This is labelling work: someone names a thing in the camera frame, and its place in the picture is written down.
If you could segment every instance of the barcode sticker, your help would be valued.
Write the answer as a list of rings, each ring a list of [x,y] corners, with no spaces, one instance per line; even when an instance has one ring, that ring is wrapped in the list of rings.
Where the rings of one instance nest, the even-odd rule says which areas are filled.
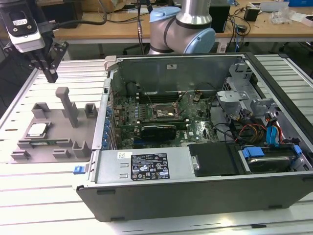
[[[133,152],[118,152],[117,158],[118,159],[131,158],[132,154],[133,154]]]

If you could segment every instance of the blue drive bracket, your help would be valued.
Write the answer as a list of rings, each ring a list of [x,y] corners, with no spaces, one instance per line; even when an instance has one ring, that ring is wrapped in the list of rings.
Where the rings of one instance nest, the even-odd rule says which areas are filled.
[[[264,152],[261,147],[247,147],[243,150],[245,158],[263,157]]]
[[[268,144],[273,144],[275,147],[278,147],[279,144],[276,143],[277,129],[275,127],[269,126],[266,132],[266,142]]]

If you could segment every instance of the blue latch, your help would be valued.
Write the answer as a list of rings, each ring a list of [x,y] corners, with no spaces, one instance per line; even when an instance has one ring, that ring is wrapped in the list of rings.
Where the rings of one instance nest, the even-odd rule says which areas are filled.
[[[112,114],[112,109],[110,107],[107,107],[107,117],[110,117]]]
[[[104,131],[108,133],[110,131],[109,127],[105,125],[104,126]]]
[[[278,147],[279,144],[276,143],[276,135],[277,129],[275,127],[269,126],[266,132],[266,142],[268,144],[274,144],[276,147]]]
[[[262,157],[264,152],[261,147],[247,147],[243,150],[245,158]]]
[[[85,167],[78,165],[75,167],[74,171],[73,171],[74,175],[83,175],[85,174]]]
[[[302,149],[298,145],[295,145],[293,148],[298,156],[302,154]]]

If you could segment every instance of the metal table surface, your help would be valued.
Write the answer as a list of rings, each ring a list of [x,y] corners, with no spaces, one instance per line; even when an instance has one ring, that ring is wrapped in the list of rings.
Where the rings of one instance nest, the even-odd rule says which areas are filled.
[[[293,62],[277,55],[258,56],[263,65],[285,89],[308,118],[313,115],[313,89],[308,77]],[[99,107],[106,72],[104,60],[67,61],[58,68],[60,78],[48,84],[34,71],[7,113],[0,121],[0,234],[227,234],[273,235],[313,234],[313,193],[289,209],[249,211],[178,218],[101,223],[76,194],[72,185],[86,175],[73,175],[78,163],[8,164],[33,117],[35,102],[46,102],[51,109],[61,108],[54,96],[58,86],[68,86],[70,99],[78,108],[88,102]],[[260,224],[266,227],[252,228]]]

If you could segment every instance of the capacitor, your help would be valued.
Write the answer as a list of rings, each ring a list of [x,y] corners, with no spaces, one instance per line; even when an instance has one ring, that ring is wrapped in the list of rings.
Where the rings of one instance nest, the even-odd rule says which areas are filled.
[[[207,132],[206,129],[203,130],[203,137],[206,138]]]

